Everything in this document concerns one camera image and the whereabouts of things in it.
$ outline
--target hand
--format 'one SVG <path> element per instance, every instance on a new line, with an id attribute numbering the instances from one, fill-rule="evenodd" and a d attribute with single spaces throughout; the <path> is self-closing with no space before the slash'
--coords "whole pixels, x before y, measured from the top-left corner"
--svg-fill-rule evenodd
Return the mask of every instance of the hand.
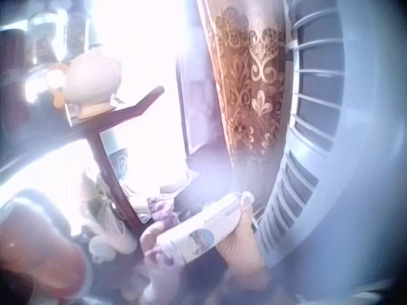
<path id="1" fill-rule="evenodd" d="M 216 249 L 242 288 L 261 290 L 268 285 L 270 277 L 251 228 L 253 210 L 249 200 L 242 198 L 241 211 L 236 229 Z"/>
<path id="2" fill-rule="evenodd" d="M 150 285 L 144 290 L 141 304 L 170 304 L 179 288 L 180 266 L 156 247 L 157 236 L 164 233 L 165 224 L 155 222 L 140 238 L 144 263 L 148 269 Z"/>

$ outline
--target orange object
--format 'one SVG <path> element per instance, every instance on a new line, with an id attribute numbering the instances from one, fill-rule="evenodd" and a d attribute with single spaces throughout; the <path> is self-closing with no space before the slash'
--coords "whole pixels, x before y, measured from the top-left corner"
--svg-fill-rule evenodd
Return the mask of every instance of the orange object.
<path id="1" fill-rule="evenodd" d="M 81 291 L 86 258 L 57 232 L 49 218 L 35 206 L 16 201 L 9 202 L 3 211 L 2 268 L 31 276 L 46 296 L 70 297 Z"/>
<path id="2" fill-rule="evenodd" d="M 53 98 L 53 106 L 57 109 L 64 108 L 65 106 L 65 99 L 64 96 L 60 93 L 56 94 Z"/>

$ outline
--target curtain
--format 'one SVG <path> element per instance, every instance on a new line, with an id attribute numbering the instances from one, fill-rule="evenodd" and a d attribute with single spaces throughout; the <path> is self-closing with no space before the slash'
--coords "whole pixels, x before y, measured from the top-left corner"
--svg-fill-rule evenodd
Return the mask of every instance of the curtain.
<path id="1" fill-rule="evenodd" d="M 283 0 L 198 0 L 237 189 L 266 203 L 280 130 Z"/>

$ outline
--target damask pattern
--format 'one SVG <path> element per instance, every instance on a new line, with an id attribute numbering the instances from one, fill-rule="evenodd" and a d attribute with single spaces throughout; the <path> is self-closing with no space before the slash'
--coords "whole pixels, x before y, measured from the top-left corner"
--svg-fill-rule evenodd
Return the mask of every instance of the damask pattern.
<path id="1" fill-rule="evenodd" d="M 280 125 L 284 29 L 251 25 L 233 6 L 212 17 L 214 22 L 208 11 L 201 15 L 236 182 L 239 188 L 263 192 Z"/>

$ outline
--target finger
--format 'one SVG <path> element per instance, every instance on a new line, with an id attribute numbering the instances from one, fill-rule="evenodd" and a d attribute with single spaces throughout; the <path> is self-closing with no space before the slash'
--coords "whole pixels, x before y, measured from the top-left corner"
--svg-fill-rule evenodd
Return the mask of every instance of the finger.
<path id="1" fill-rule="evenodd" d="M 161 221 L 155 222 L 149 226 L 140 237 L 140 245 L 143 253 L 151 250 L 156 243 L 157 236 L 165 230 L 164 223 Z"/>
<path id="2" fill-rule="evenodd" d="M 247 230 L 251 230 L 253 209 L 251 205 L 243 206 L 241 209 L 242 215 L 240 216 L 239 223 L 234 231 L 235 234 L 240 234 Z"/>
<path id="3" fill-rule="evenodd" d="M 251 221 L 252 216 L 253 216 L 253 208 L 252 208 L 252 203 L 254 201 L 254 197 L 251 193 L 249 192 L 244 192 L 242 195 L 242 199 L 240 200 L 240 210 L 242 211 L 242 217 L 241 219 L 246 221 L 249 220 Z"/>
<path id="4" fill-rule="evenodd" d="M 144 263 L 148 269 L 155 268 L 157 265 L 157 252 L 155 250 L 149 250 L 144 254 Z"/>

